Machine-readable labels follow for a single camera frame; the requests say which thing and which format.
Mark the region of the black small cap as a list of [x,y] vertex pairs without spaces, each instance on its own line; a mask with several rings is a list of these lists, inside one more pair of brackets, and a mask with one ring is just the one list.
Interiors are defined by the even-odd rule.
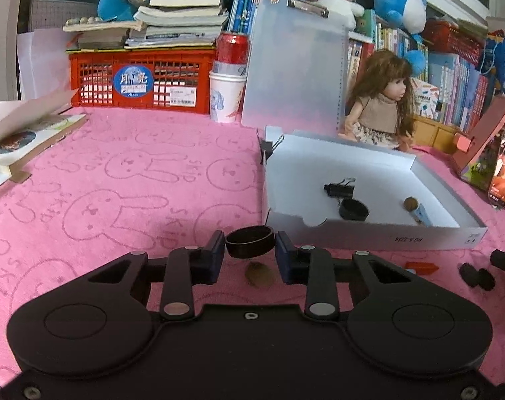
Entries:
[[496,287],[496,280],[490,271],[487,271],[484,268],[480,268],[478,270],[478,285],[486,292],[490,292]]

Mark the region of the black disc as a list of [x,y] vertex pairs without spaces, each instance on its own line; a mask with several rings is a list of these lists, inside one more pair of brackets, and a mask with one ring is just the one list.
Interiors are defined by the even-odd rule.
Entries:
[[458,269],[461,279],[470,288],[475,288],[478,286],[479,282],[479,272],[473,265],[469,263],[462,264]]

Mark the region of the brown nut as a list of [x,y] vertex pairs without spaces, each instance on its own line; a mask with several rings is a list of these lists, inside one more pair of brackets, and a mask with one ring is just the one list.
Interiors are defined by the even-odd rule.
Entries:
[[269,289],[274,284],[273,271],[260,262],[250,262],[247,265],[245,278],[248,284],[258,289]]
[[416,200],[414,197],[407,197],[404,201],[403,201],[403,207],[405,208],[405,210],[407,210],[408,212],[414,212],[415,210],[418,209],[419,207],[419,202],[418,200]]

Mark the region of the black ring cap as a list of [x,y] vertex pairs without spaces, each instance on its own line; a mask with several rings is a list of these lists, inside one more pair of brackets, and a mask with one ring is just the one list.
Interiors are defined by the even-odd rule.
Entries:
[[275,246],[273,229],[269,226],[256,225],[239,228],[226,236],[226,249],[229,256],[249,259],[263,256]]

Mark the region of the black round lid cup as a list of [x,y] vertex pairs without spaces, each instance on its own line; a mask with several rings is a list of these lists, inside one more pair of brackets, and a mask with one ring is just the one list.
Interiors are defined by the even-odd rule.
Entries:
[[355,199],[342,199],[338,208],[342,219],[353,221],[365,221],[369,215],[369,210],[363,202]]

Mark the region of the black binder clip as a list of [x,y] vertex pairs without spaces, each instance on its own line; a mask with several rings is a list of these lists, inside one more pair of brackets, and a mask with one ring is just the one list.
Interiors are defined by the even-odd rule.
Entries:
[[355,178],[346,178],[341,182],[325,184],[323,189],[330,198],[352,199],[354,196]]

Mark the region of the red crayon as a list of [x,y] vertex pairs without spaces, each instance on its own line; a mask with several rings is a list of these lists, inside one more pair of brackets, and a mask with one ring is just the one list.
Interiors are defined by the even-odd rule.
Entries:
[[409,261],[404,264],[404,268],[414,275],[432,275],[439,270],[439,267],[429,262]]

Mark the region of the blue hair clip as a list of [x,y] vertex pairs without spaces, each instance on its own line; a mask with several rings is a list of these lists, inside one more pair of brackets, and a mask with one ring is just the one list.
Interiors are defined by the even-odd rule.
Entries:
[[425,207],[422,204],[419,204],[412,212],[411,215],[414,219],[424,225],[425,227],[432,227],[433,223],[428,216],[428,213],[425,210]]

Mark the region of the smartphone on stand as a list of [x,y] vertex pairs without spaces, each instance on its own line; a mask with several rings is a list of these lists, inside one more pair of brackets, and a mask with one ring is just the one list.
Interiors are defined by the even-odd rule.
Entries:
[[488,187],[487,197],[491,204],[505,209],[505,132],[500,135],[496,169]]

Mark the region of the grey cardboard box tray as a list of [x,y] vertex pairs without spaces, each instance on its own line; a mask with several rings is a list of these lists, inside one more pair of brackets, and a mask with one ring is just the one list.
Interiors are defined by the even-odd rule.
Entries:
[[[378,251],[473,248],[487,232],[483,220],[442,178],[414,154],[361,145],[298,131],[267,127],[265,139],[285,135],[263,165],[262,215],[267,226],[285,232],[296,245]],[[342,199],[323,187],[355,178],[354,196],[367,206],[365,221],[342,219]],[[432,227],[403,207],[414,197]]]

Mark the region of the pink bunny towel mat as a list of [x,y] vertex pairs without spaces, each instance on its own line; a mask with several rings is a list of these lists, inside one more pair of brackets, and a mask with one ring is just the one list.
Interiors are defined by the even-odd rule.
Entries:
[[[256,131],[217,125],[209,117],[115,108],[80,109],[86,123],[28,164],[31,176],[0,187],[0,385],[19,373],[6,340],[10,316],[25,302],[132,250],[166,256],[176,247],[204,245],[215,229],[260,223],[261,174]],[[448,167],[448,157],[423,148],[416,154],[487,225],[481,244],[450,252],[382,252],[396,265],[429,262],[433,283],[481,306],[494,338],[482,371],[505,382],[505,273],[489,255],[505,251],[505,211],[494,210]],[[214,286],[194,288],[204,303],[303,304],[303,286],[286,286],[273,254],[259,257],[274,284],[248,284],[248,262],[226,256]],[[486,268],[491,292],[471,289],[458,266]]]

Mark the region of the pink phone stand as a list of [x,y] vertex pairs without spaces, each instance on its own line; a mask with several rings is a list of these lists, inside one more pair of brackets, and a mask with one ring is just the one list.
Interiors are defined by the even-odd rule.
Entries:
[[497,95],[468,134],[455,134],[456,150],[451,160],[458,178],[487,192],[502,134],[505,134],[505,96]]

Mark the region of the binder clip on box edge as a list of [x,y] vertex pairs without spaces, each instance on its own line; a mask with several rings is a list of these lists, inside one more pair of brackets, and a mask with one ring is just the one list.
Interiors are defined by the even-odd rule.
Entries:
[[257,136],[260,148],[260,164],[265,164],[270,159],[278,146],[284,141],[285,135],[280,135],[276,141],[269,141]]

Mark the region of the wooden drawer shelf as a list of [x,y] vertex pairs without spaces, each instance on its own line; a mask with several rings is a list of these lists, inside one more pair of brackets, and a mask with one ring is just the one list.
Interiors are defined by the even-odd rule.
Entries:
[[460,132],[457,126],[444,125],[426,117],[414,117],[414,144],[432,147],[445,154],[453,154],[457,150],[454,136]]

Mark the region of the brown haired baby doll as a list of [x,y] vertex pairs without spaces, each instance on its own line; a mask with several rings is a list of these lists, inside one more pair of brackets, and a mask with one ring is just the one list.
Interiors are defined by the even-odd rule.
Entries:
[[415,106],[411,64],[386,49],[366,61],[354,83],[350,111],[340,136],[354,142],[409,152],[413,145]]

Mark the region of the white paper cup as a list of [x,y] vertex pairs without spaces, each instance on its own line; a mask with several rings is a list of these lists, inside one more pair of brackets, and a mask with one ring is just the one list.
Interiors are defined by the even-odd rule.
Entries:
[[246,66],[215,61],[209,80],[210,116],[217,123],[234,123],[245,92]]

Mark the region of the row of books on shelf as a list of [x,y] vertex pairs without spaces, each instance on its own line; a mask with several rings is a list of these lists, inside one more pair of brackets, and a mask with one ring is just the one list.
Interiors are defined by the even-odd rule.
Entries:
[[[251,15],[249,16],[251,30],[253,28],[254,5],[255,0],[252,0]],[[439,102],[434,115],[436,117],[440,110],[452,102],[451,59],[445,58],[444,61],[440,61],[436,52],[429,52],[424,49],[410,40],[402,31],[395,32],[386,22],[380,20],[371,11],[367,11],[365,14],[368,18],[365,27],[369,32],[373,33],[372,37],[353,33],[348,30],[345,104],[354,83],[364,73],[367,59],[379,46],[384,45],[413,64],[417,79],[430,83],[440,89]],[[345,116],[341,120],[339,129],[344,119]]]

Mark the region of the translucent clipboard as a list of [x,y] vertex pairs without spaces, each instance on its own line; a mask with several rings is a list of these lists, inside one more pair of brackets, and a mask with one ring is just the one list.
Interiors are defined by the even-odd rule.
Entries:
[[347,46],[339,13],[306,0],[255,0],[242,124],[337,135]]

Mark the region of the red plastic crate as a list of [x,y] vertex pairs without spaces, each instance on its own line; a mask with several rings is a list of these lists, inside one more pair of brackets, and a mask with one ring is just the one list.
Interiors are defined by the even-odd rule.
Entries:
[[213,47],[73,52],[73,104],[206,115],[215,55]]

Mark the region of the open book at left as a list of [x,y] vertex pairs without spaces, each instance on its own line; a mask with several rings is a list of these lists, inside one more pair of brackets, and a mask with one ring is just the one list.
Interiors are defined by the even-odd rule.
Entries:
[[78,91],[55,92],[41,98],[0,101],[0,185],[31,157],[68,130],[85,123],[85,115],[64,115]]

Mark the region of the red soda can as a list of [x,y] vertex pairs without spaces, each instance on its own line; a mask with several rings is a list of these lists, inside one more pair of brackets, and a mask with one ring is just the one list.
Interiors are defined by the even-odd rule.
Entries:
[[245,64],[248,61],[249,38],[243,33],[223,32],[216,41],[216,61]]

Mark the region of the red basket on shelf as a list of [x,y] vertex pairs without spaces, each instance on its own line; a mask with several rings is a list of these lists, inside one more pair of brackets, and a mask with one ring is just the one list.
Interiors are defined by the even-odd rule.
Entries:
[[443,20],[427,20],[421,36],[431,51],[457,54],[475,66],[480,63],[484,48],[482,42],[461,32],[454,24]]

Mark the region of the stack of books on crate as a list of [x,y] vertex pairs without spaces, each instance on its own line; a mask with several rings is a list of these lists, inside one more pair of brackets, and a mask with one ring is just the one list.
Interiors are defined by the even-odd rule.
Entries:
[[230,17],[229,0],[129,0],[132,21],[97,15],[70,18],[63,31],[74,38],[69,52],[210,46]]

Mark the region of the blue plush toy right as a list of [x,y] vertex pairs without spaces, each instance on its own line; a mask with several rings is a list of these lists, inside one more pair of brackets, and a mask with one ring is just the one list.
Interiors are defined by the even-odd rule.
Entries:
[[390,27],[404,30],[418,45],[426,26],[427,0],[373,0],[375,13]]

